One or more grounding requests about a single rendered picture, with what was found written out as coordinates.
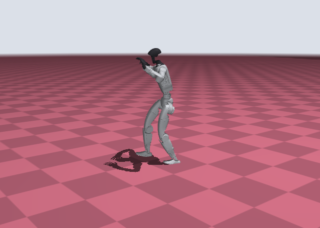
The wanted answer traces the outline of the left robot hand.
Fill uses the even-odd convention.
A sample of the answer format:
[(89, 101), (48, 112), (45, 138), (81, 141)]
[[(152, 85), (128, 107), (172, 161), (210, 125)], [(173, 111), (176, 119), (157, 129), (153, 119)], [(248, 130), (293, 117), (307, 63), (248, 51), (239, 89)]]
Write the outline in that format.
[(144, 60), (144, 59), (142, 59), (142, 58), (139, 58), (139, 57), (137, 57), (136, 58), (137, 60), (140, 60), (140, 62), (143, 64), (143, 69), (145, 70), (146, 69), (146, 65), (148, 66), (148, 64), (146, 63), (146, 61)]

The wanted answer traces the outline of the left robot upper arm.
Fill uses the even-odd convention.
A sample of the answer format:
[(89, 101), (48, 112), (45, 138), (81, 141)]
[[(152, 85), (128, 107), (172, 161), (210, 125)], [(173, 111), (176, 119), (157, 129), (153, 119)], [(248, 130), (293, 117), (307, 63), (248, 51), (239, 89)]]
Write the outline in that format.
[(160, 67), (159, 70), (158, 70), (158, 73), (161, 74), (161, 75), (163, 76), (163, 78), (157, 76), (155, 80), (156, 80), (158, 83), (161, 83), (161, 82), (164, 80), (164, 78), (165, 78), (166, 72), (167, 72), (167, 71), (166, 71), (166, 68)]

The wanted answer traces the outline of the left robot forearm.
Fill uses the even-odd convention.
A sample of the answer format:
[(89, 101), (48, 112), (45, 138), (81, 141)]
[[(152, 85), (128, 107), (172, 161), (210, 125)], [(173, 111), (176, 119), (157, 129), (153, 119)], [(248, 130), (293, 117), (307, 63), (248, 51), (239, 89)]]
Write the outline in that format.
[[(143, 69), (144, 70), (144, 69)], [(149, 75), (151, 75), (151, 77), (155, 78), (157, 76), (163, 78), (163, 76), (157, 72), (155, 72), (154, 70), (152, 70), (149, 66), (146, 65), (146, 69), (144, 70), (146, 71), (146, 73), (148, 73)]]

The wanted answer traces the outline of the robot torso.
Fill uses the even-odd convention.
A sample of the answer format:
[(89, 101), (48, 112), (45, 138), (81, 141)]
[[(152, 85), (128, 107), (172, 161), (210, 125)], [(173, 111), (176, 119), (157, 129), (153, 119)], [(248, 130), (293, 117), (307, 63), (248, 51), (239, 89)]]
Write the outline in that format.
[(157, 67), (156, 65), (154, 67), (154, 71), (158, 73), (160, 67), (166, 68), (166, 75), (164, 77), (164, 80), (161, 83), (158, 83), (160, 90), (163, 92), (163, 97), (161, 97), (161, 100), (160, 100), (161, 106), (163, 107), (164, 105), (167, 105), (168, 102), (173, 105), (173, 99), (171, 98), (171, 94), (169, 93), (169, 91), (173, 90), (173, 86), (172, 86), (168, 68), (165, 64), (164, 65), (157, 64)]

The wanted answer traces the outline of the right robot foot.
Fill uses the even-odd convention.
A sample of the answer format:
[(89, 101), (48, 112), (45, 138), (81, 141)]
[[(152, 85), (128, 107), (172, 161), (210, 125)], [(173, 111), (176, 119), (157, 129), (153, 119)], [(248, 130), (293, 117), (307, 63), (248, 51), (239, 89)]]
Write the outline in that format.
[(136, 152), (137, 155), (139, 156), (143, 156), (143, 157), (148, 157), (148, 156), (152, 156), (152, 153), (146, 153), (146, 151), (142, 151), (142, 152)]

